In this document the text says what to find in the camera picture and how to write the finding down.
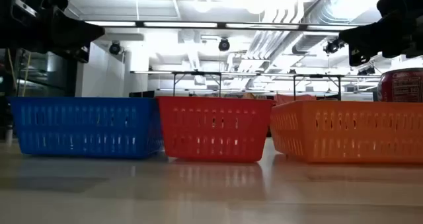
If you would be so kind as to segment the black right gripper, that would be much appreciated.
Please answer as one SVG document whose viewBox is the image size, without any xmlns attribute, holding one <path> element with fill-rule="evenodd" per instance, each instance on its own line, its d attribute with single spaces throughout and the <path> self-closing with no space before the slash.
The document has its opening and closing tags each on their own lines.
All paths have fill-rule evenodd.
<svg viewBox="0 0 423 224">
<path fill-rule="evenodd" d="M 378 21 L 339 33 L 348 44 L 350 66 L 367 63 L 379 52 L 385 58 L 423 55 L 423 0 L 378 0 L 376 7 Z"/>
</svg>

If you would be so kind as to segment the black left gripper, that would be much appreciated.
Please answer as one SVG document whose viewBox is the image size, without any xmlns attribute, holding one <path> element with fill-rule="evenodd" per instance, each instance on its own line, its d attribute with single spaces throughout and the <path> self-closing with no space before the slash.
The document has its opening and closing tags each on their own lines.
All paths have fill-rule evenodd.
<svg viewBox="0 0 423 224">
<path fill-rule="evenodd" d="M 40 0 L 47 50 L 81 63 L 89 61 L 89 44 L 103 36 L 102 26 L 68 17 L 68 0 Z"/>
</svg>

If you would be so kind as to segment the black ceiling spotlight cluster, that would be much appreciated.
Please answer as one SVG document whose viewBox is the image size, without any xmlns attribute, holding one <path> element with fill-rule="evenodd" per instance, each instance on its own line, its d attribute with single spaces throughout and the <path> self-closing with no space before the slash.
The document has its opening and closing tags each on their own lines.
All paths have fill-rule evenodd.
<svg viewBox="0 0 423 224">
<path fill-rule="evenodd" d="M 329 40 L 327 44 L 323 47 L 323 51 L 326 54 L 334 54 L 339 49 L 343 48 L 346 45 L 346 43 L 341 40 L 340 38 L 336 38 L 334 40 Z"/>
</svg>

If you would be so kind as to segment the dark storage shelving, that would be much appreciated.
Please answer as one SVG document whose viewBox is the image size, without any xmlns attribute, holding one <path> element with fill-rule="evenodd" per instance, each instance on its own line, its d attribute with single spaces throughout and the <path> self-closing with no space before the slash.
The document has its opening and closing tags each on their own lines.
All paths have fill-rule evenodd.
<svg viewBox="0 0 423 224">
<path fill-rule="evenodd" d="M 75 96 L 77 62 L 51 52 L 0 49 L 0 96 Z"/>
</svg>

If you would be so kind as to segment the red soda can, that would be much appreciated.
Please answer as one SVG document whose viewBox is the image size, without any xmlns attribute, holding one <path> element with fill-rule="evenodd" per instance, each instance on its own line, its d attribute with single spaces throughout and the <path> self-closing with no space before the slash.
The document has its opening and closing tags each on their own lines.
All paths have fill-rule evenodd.
<svg viewBox="0 0 423 224">
<path fill-rule="evenodd" d="M 377 87 L 378 101 L 423 102 L 423 68 L 396 69 L 383 73 Z"/>
</svg>

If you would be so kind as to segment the black folding table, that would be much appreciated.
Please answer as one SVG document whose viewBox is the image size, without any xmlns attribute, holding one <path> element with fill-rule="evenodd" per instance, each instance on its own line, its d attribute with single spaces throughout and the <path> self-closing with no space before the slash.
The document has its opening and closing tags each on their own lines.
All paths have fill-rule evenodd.
<svg viewBox="0 0 423 224">
<path fill-rule="evenodd" d="M 297 86 L 297 81 L 296 79 L 298 77 L 301 78 L 309 78 L 309 79 L 323 79 L 323 78 L 327 78 L 329 79 L 329 81 L 332 81 L 332 78 L 337 78 L 338 82 L 333 82 L 337 87 L 338 87 L 338 95 L 337 95 L 337 99 L 339 101 L 342 100 L 342 93 L 341 93 L 341 78 L 344 77 L 344 75 L 326 75 L 326 74 L 294 74 L 292 79 L 293 79 L 293 99 L 294 101 L 297 100 L 296 99 L 296 95 L 297 95 L 297 91 L 296 91 L 296 86 Z"/>
<path fill-rule="evenodd" d="M 185 75 L 192 75 L 192 76 L 210 76 L 218 85 L 218 95 L 221 97 L 221 84 L 222 84 L 222 73 L 221 72 L 213 72 L 213 71 L 173 71 L 173 96 L 176 94 L 176 84 L 179 82 L 176 80 L 177 75 L 182 75 L 180 79 L 182 79 Z"/>
</svg>

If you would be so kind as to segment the blue plastic basket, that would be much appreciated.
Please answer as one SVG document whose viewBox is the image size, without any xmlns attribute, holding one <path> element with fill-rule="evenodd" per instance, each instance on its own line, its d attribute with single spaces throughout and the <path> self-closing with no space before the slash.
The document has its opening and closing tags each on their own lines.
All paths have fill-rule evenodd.
<svg viewBox="0 0 423 224">
<path fill-rule="evenodd" d="M 11 97 L 27 155 L 142 159 L 163 149 L 154 98 Z"/>
</svg>

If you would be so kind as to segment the long ceiling light fixture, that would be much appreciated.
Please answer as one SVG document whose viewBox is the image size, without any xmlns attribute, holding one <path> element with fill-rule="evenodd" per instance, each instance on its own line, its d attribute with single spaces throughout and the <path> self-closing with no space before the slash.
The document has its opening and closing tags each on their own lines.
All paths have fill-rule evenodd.
<svg viewBox="0 0 423 224">
<path fill-rule="evenodd" d="M 162 28 L 162 29 L 216 29 L 216 30 L 269 30 L 301 32 L 340 32 L 357 27 L 351 24 L 296 24 L 255 22 L 191 22 L 191 21 L 87 21 L 105 28 Z"/>
</svg>

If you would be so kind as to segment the orange plastic basket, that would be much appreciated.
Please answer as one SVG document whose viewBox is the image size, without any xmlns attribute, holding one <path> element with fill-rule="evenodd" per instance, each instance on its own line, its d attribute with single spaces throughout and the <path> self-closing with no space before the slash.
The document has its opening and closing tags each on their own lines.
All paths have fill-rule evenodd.
<svg viewBox="0 0 423 224">
<path fill-rule="evenodd" d="M 423 164 L 423 104 L 296 100 L 273 107 L 276 151 L 307 163 Z"/>
</svg>

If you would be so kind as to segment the red cloth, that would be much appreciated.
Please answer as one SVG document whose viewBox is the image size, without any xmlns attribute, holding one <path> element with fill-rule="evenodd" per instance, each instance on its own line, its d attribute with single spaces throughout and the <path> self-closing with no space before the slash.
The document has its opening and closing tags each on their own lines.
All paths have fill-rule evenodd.
<svg viewBox="0 0 423 224">
<path fill-rule="evenodd" d="M 317 97 L 309 94 L 303 95 L 285 95 L 285 94 L 276 94 L 274 96 L 274 100 L 276 101 L 277 105 L 286 104 L 289 102 L 293 102 L 296 100 L 316 100 Z"/>
</svg>

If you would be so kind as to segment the round ceiling lamp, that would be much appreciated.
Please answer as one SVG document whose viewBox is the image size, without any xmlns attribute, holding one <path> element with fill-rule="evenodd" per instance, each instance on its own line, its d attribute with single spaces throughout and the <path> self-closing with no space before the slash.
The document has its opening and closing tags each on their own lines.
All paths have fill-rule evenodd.
<svg viewBox="0 0 423 224">
<path fill-rule="evenodd" d="M 209 0 L 196 0 L 194 9 L 200 13 L 206 13 L 212 8 Z"/>
</svg>

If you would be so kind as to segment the red plastic basket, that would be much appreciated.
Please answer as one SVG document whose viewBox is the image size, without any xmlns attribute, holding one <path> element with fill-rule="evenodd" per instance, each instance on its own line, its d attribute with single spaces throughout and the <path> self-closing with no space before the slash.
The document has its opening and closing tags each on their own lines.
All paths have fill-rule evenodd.
<svg viewBox="0 0 423 224">
<path fill-rule="evenodd" d="M 165 153 L 195 161 L 261 160 L 274 102 L 158 96 Z"/>
</svg>

